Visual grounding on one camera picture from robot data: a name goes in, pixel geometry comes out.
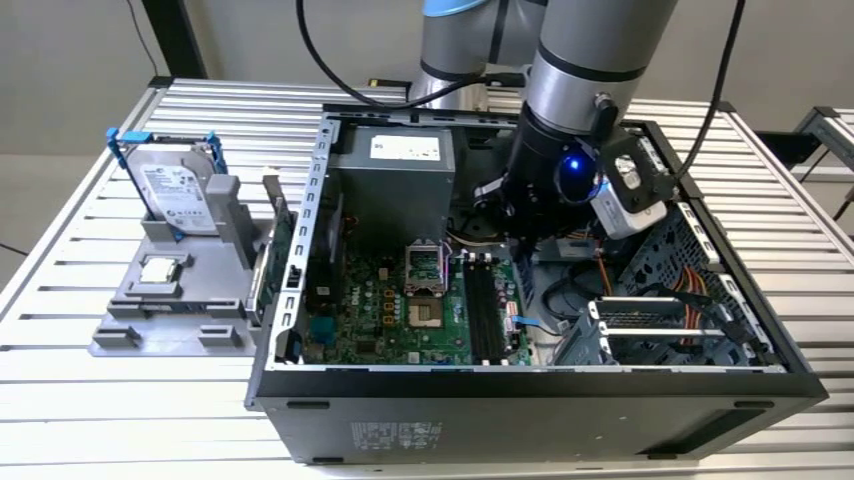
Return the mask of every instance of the circuit board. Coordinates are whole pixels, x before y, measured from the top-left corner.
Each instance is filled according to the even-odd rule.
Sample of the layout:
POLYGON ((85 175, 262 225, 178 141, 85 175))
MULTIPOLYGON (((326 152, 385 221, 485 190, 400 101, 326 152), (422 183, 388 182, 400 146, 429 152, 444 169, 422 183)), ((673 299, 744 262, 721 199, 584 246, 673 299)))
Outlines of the circuit board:
MULTIPOLYGON (((472 335, 466 313, 462 260, 449 258, 448 291, 442 297, 405 294, 405 262, 390 257, 348 255, 345 288, 334 334, 320 341, 310 331, 309 363, 338 365, 472 365, 472 335)), ((530 365, 525 332, 505 325, 508 305, 521 303, 510 263, 494 268, 496 302, 505 332, 510 365, 530 365)))

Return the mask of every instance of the white wall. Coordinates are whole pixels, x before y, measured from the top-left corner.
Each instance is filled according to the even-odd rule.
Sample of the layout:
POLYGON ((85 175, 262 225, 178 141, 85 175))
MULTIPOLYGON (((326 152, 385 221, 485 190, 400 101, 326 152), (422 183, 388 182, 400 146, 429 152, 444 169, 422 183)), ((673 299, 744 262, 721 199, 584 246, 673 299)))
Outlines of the white wall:
MULTIPOLYGON (((421 52, 421 0, 306 3, 318 49, 349 82, 413 78, 421 52)), ((735 3, 680 1, 640 96, 709 98, 735 3)), ((187 0, 187 4, 195 28, 205 30, 206 62, 223 78, 326 81, 301 42, 294 0, 187 0)), ((854 105, 848 40, 853 18, 852 0, 748 2, 725 97, 755 128, 789 130, 812 106, 854 105)))
POLYGON ((94 155, 153 75, 125 0, 0 0, 0 153, 94 155))

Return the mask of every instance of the aluminum extrusion table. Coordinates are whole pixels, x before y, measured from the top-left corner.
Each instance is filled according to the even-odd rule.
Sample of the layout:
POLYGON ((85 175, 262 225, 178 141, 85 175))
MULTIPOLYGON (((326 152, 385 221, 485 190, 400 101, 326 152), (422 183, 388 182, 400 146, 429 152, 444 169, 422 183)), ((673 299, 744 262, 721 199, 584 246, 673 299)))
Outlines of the aluminum extrusion table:
MULTIPOLYGON (((386 101, 402 89, 365 90, 386 101)), ((324 103, 337 89, 177 80, 123 129, 223 138, 254 215, 264 167, 300 207, 324 103)), ((492 109, 516 112, 516 92, 492 109)), ((708 104, 634 102, 685 155, 708 104)), ((143 237, 143 205, 105 152, 0 294, 0 477, 854 477, 854 245, 736 113, 720 113, 692 175, 831 399, 700 462, 306 467, 243 409, 251 358, 93 358, 86 346, 143 237)))

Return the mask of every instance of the black cable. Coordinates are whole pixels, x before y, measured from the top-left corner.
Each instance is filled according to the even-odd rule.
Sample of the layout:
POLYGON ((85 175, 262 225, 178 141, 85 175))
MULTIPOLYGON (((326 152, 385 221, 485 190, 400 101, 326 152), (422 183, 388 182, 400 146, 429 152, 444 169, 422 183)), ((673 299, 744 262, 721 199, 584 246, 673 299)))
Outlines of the black cable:
POLYGON ((594 292, 588 287, 580 285, 577 281, 577 278, 582 273, 593 270, 598 266, 600 265, 597 264, 597 262, 590 260, 574 263, 569 268, 569 273, 552 285, 549 285, 549 287, 546 287, 546 290, 544 290, 544 293, 541 293, 540 301, 544 306, 544 310, 546 310, 546 313, 549 313, 549 315, 552 315, 556 319, 574 322, 581 317, 581 309, 576 307, 570 302, 566 303, 576 310, 574 314, 558 312, 554 308, 552 308, 552 297, 554 297, 556 294, 565 288, 570 287, 573 290, 576 290, 576 293, 578 293, 584 298, 588 299, 602 296, 602 292, 594 292))
POLYGON ((143 49, 146 50, 146 55, 149 55, 149 61, 151 62, 151 67, 155 69, 155 77, 161 76, 161 71, 158 70, 158 63, 155 62, 155 57, 151 56, 151 51, 149 50, 149 45, 146 44, 146 39, 143 38, 143 32, 139 30, 139 22, 137 21, 137 12, 134 11, 134 4, 131 0, 125 0, 129 4, 129 8, 131 9, 131 19, 134 20, 134 28, 137 29, 137 36, 139 37, 139 43, 143 44, 143 49))
POLYGON ((546 329, 542 325, 528 325, 529 327, 540 328, 544 333, 552 337, 564 337, 562 333, 556 333, 552 330, 546 329))
POLYGON ((10 252, 18 253, 19 255, 23 255, 23 256, 29 256, 30 255, 30 252, 26 252, 21 248, 15 248, 11 245, 7 245, 6 243, 2 243, 2 242, 0 242, 0 248, 5 248, 10 252))
POLYGON ((297 22, 300 24, 300 34, 304 38, 304 43, 306 44, 306 49, 309 50, 309 54, 312 55, 316 64, 324 70, 324 73, 333 80, 333 83, 338 85, 353 98, 360 100, 362 103, 368 105, 373 105, 376 107, 388 108, 390 110, 406 110, 413 107, 418 107, 426 103, 433 102, 437 98, 442 98, 449 93, 460 90, 469 85, 476 85, 478 83, 498 83, 498 84, 509 84, 518 80, 520 74, 516 73, 496 73, 484 75, 480 77, 473 77, 466 80, 461 80, 460 82, 453 83, 442 90, 433 92, 429 95, 425 95, 422 98, 412 100, 404 103, 384 103, 374 100, 372 97, 364 95, 356 88, 345 83, 341 77, 336 74, 330 66, 324 61, 321 54, 318 53, 318 49, 316 48, 316 43, 312 40, 312 35, 309 34, 309 25, 306 23, 306 2, 305 0, 297 0, 297 22))
POLYGON ((845 211, 849 209, 849 205, 852 204, 851 200, 847 200, 845 203, 843 204, 843 206, 840 207, 840 210, 837 210, 837 213, 833 216, 833 221, 839 222, 840 219, 843 218, 843 215, 845 215, 845 211))
POLYGON ((695 164, 695 160, 697 160, 697 155, 700 154, 700 148, 704 145, 704 141, 707 140, 707 134, 709 133, 709 129, 712 128, 712 121, 716 118, 716 113, 719 111, 719 103, 721 103, 721 94, 724 92, 724 83, 727 81, 727 71, 731 67, 731 57, 733 56, 733 47, 736 45, 736 37, 739 36, 739 27, 743 23, 743 14, 745 13, 745 3, 747 0, 737 0, 736 2, 736 10, 733 11, 733 20, 731 22, 731 33, 727 37, 727 44, 724 46, 724 54, 721 55, 721 65, 719 66, 719 76, 716 78, 716 86, 712 92, 712 103, 709 104, 709 111, 707 112, 707 118, 704 119, 704 124, 700 127, 700 133, 697 134, 697 140, 695 140, 695 145, 692 146, 692 150, 689 151, 689 156, 685 159, 685 163, 683 164, 683 168, 676 174, 677 180, 681 179, 687 173, 689 173, 689 168, 695 164))
POLYGON ((799 183, 804 183, 807 181, 807 177, 811 176, 811 173, 813 173, 813 170, 816 170, 816 167, 819 167, 819 164, 823 163, 823 160, 828 156, 828 153, 831 153, 831 150, 825 150, 825 154, 821 157, 819 157, 819 160, 816 160, 816 163, 811 165, 811 169, 807 171, 807 173, 801 177, 801 180, 799 180, 799 183))

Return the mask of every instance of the orange wire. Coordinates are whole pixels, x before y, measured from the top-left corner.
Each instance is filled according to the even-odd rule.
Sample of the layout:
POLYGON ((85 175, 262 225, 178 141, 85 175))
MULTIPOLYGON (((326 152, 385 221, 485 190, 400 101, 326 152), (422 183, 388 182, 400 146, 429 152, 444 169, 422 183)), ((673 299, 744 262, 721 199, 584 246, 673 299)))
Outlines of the orange wire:
MULTIPOLYGON (((684 276, 688 277, 689 279, 689 293, 695 293, 695 277, 692 276, 692 271, 689 270, 689 267, 684 267, 684 276)), ((692 316, 692 308, 687 305, 685 306, 685 328, 692 328, 693 325, 693 316, 692 316)), ((684 338, 683 341, 680 343, 683 343, 683 345, 688 345, 692 342, 692 340, 689 338, 684 338)))
MULTIPOLYGON (((600 249, 602 249, 602 240, 600 240, 600 249)), ((605 284, 605 292, 609 297, 614 296, 614 290, 612 289, 612 281, 609 280, 609 272, 605 270, 605 262, 602 261, 602 252, 597 255, 597 261, 600 262, 600 273, 602 274, 602 283, 605 284)))

